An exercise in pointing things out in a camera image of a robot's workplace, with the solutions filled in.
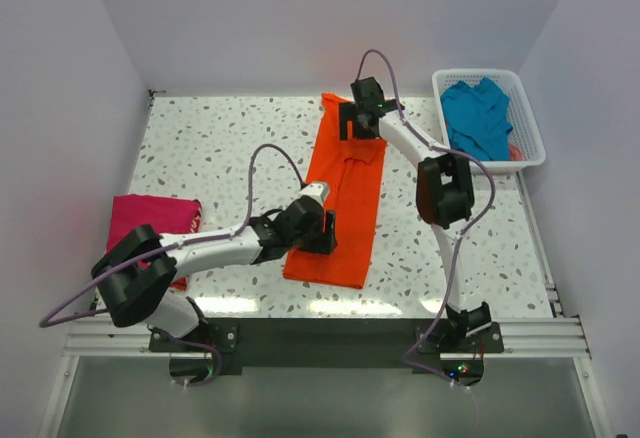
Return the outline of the orange t shirt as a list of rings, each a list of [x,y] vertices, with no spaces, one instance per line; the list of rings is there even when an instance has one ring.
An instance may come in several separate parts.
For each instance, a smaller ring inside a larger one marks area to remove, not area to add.
[[[371,261],[387,142],[342,141],[339,106],[344,102],[335,94],[322,95],[324,115],[307,173],[309,181],[329,185],[326,207],[336,214],[337,247],[328,255],[289,252],[283,277],[361,289]]]

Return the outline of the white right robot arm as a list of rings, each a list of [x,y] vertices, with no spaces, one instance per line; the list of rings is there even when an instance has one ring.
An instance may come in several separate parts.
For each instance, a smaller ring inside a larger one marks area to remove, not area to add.
[[[445,337],[452,348],[469,350],[491,324],[489,305],[463,293],[458,271],[462,238],[472,224],[475,204],[470,160],[414,127],[403,106],[387,99],[375,78],[355,79],[351,91],[353,100],[339,106],[340,139],[383,139],[415,167],[418,214],[432,228],[446,274]]]

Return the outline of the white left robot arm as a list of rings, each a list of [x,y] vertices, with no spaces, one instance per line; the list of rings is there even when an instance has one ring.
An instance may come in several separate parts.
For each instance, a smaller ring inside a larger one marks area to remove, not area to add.
[[[107,313],[117,328],[146,324],[185,350],[207,338],[202,310],[169,291],[178,278],[228,266],[251,266],[291,250],[330,254],[337,246],[336,213],[301,196],[284,210],[251,217],[240,231],[158,234],[149,225],[132,230],[92,269]]]

